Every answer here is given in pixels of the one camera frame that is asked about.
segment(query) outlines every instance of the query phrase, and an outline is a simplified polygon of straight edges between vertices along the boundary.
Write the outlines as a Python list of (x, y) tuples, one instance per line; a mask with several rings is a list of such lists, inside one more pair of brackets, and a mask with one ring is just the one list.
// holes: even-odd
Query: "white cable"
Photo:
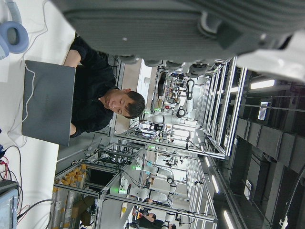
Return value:
[[(33, 44), (36, 42), (37, 38), (40, 37), (41, 35), (45, 34), (45, 33), (48, 31), (48, 26), (47, 26), (47, 23), (46, 23), (46, 15), (45, 15), (45, 4), (46, 4), (48, 1), (50, 1), (50, 0), (45, 0), (45, 1), (43, 1), (43, 3), (42, 3), (42, 13), (43, 13), (43, 21), (44, 21), (44, 26), (43, 26), (42, 30), (45, 29), (45, 31), (43, 31), (42, 33), (38, 34), (38, 35), (34, 38), (32, 44), (31, 44), (31, 45), (27, 48), (27, 50), (23, 53), (23, 55), (22, 55), (22, 57), (21, 57), (21, 62), (20, 62), (20, 63), (24, 62), (25, 68), (26, 68), (29, 72), (33, 73), (33, 79), (32, 79), (32, 92), (31, 92), (31, 95), (30, 95), (30, 97), (28, 98), (28, 100), (27, 100), (27, 102), (26, 102), (26, 104), (25, 104), (26, 115), (25, 115), (25, 118), (24, 118), (20, 123), (18, 123), (18, 125), (16, 125), (13, 129), (11, 128), (11, 129), (8, 131), (8, 134), (9, 134), (10, 132), (14, 131), (18, 126), (20, 126), (21, 123), (23, 123), (23, 122), (27, 119), (27, 117), (28, 117), (28, 108), (27, 108), (27, 105), (28, 105), (30, 99), (32, 98), (32, 96), (33, 96), (33, 94), (34, 94), (34, 79), (35, 79), (35, 72), (33, 72), (32, 70), (30, 70), (30, 69), (27, 67), (27, 65), (26, 65), (26, 63), (25, 63), (25, 60), (24, 60), (24, 56), (25, 56), (25, 54), (32, 48), (32, 46), (33, 46)], [(11, 140), (13, 141), (13, 143), (14, 143), (16, 146), (18, 146), (19, 148), (22, 148), (22, 147), (26, 144), (26, 142), (27, 142), (27, 138), (26, 138), (25, 141), (23, 142), (23, 144), (22, 144), (21, 146), (19, 146), (18, 144), (16, 144), (16, 142), (15, 142), (12, 138), (10, 138), (10, 139), (11, 139)]]
[(35, 76), (36, 76), (36, 73), (33, 72), (32, 70), (28, 69), (28, 67), (27, 67), (26, 64), (25, 64), (25, 68), (26, 68), (29, 72), (33, 73), (33, 79), (32, 79), (32, 92), (31, 92), (31, 95), (29, 96), (27, 102), (25, 103), (25, 114), (26, 114), (26, 115), (25, 115), (24, 119), (22, 120), (22, 123), (28, 118), (28, 103), (29, 103), (30, 99), (32, 98), (32, 96), (33, 96), (33, 94), (34, 94), (34, 80), (35, 80)]

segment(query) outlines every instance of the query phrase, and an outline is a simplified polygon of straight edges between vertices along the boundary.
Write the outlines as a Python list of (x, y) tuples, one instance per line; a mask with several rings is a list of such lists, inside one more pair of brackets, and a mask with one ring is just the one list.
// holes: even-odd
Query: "blue headphone ear cup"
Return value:
[[(16, 31), (17, 43), (11, 44), (8, 39), (8, 30), (13, 28)], [(29, 45), (29, 37), (26, 29), (15, 21), (7, 21), (0, 25), (0, 35), (5, 40), (11, 53), (22, 53)]]
[(4, 38), (0, 35), (0, 60), (7, 57), (10, 53), (9, 47), (6, 44)]

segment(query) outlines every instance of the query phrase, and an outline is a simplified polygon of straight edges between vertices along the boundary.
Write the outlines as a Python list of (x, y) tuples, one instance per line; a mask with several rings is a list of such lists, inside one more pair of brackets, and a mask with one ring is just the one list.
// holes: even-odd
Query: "gray laptop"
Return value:
[[(22, 134), (68, 146), (75, 68), (36, 61), (25, 63), (35, 72), (35, 79)], [(22, 119), (26, 117), (25, 106), (32, 93), (32, 79), (33, 73), (25, 69)]]

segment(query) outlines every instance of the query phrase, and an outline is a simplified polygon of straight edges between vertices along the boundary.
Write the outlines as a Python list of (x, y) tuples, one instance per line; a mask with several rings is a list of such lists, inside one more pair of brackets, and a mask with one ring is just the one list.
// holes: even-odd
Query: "headphones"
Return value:
[(29, 45), (26, 29), (21, 24), (21, 16), (15, 2), (6, 2), (13, 21), (6, 21), (0, 25), (0, 60), (9, 53), (22, 53)]

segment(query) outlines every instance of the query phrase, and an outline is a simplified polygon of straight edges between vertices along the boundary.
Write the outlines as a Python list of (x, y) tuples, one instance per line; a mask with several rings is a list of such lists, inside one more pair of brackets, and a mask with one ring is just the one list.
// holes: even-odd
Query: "man's hair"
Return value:
[(127, 93), (128, 97), (131, 98), (134, 102), (126, 106), (126, 110), (129, 113), (129, 116), (126, 118), (132, 119), (139, 117), (145, 109), (145, 100), (143, 96), (137, 92), (130, 91)]

